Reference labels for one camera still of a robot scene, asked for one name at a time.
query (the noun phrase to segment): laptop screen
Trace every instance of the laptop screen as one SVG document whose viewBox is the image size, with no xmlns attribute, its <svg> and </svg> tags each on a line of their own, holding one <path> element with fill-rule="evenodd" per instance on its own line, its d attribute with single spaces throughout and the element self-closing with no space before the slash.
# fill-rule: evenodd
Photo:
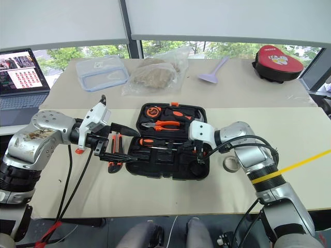
<svg viewBox="0 0 331 248">
<path fill-rule="evenodd" d="M 0 94 L 49 90 L 31 49 L 0 52 Z"/>
</svg>

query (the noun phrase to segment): laptop keyboard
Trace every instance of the laptop keyboard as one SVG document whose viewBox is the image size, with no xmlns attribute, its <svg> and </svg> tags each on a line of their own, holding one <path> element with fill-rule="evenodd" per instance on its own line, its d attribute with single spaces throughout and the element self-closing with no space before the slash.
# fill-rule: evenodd
<svg viewBox="0 0 331 248">
<path fill-rule="evenodd" d="M 0 110 L 16 110 L 21 108 L 26 109 L 28 107 L 39 107 L 46 97 L 46 94 L 8 98 L 2 97 L 0 99 Z"/>
</svg>

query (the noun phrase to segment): red cable tie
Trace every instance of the red cable tie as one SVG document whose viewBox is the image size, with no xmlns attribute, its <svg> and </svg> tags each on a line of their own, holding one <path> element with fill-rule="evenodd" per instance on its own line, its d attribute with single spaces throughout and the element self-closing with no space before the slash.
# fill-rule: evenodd
<svg viewBox="0 0 331 248">
<path fill-rule="evenodd" d="M 50 227 L 50 229 L 48 229 L 47 233 L 45 233 L 44 236 L 42 236 L 42 238 L 38 242 L 36 242 L 35 248 L 44 248 L 47 243 L 46 242 L 41 242 L 41 241 L 44 239 L 44 237 L 46 237 L 52 231 L 55 231 L 61 225 L 62 225 L 62 222 L 61 221 L 55 222 L 54 225 L 52 225 Z"/>
</svg>

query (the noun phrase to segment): floor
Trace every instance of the floor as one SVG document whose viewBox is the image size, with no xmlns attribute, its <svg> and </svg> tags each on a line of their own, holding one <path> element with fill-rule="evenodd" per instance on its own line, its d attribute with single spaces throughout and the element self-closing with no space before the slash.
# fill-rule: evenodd
<svg viewBox="0 0 331 248">
<path fill-rule="evenodd" d="M 185 231 L 186 223 L 192 217 L 197 216 L 206 225 L 210 236 L 214 242 L 214 247 L 219 247 L 216 243 L 219 235 L 225 231 L 233 231 L 239 222 L 242 215 L 240 214 L 223 214 L 223 215 L 183 215 L 178 216 L 171 235 L 169 247 L 184 248 L 185 247 Z M 78 225 L 77 228 L 65 239 L 65 241 L 57 244 L 49 244 L 47 247 L 104 247 L 113 248 L 119 243 L 122 236 L 135 224 L 153 220 L 154 223 L 161 225 L 164 228 L 164 247 L 166 247 L 169 232 L 175 216 L 144 216 L 144 217 L 127 217 L 127 218 L 108 218 L 104 219 L 102 227 L 91 227 Z M 52 225 L 52 221 L 48 220 L 32 220 L 28 233 L 25 238 L 17 244 L 32 243 L 40 239 L 40 237 Z M 245 221 L 242 228 L 239 230 L 242 236 L 250 224 Z M 60 239 L 70 233 L 76 224 L 64 223 L 54 233 L 52 239 Z M 317 233 L 318 239 L 323 239 L 326 244 L 331 244 L 331 230 L 321 231 Z M 265 235 L 261 221 L 258 221 L 250 235 L 245 241 L 244 247 L 260 248 L 269 247 L 269 241 Z"/>
</svg>

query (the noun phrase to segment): purple spatula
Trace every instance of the purple spatula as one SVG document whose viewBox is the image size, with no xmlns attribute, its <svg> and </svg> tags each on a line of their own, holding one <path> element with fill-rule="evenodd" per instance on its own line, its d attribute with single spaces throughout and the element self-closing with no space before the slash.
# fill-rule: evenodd
<svg viewBox="0 0 331 248">
<path fill-rule="evenodd" d="M 218 80 L 217 77 L 215 76 L 216 72 L 218 71 L 218 69 L 229 59 L 229 56 L 224 57 L 221 62 L 218 64 L 218 66 L 216 67 L 216 69 L 211 73 L 211 74 L 200 74 L 198 75 L 198 77 L 202 80 L 217 84 Z"/>
</svg>

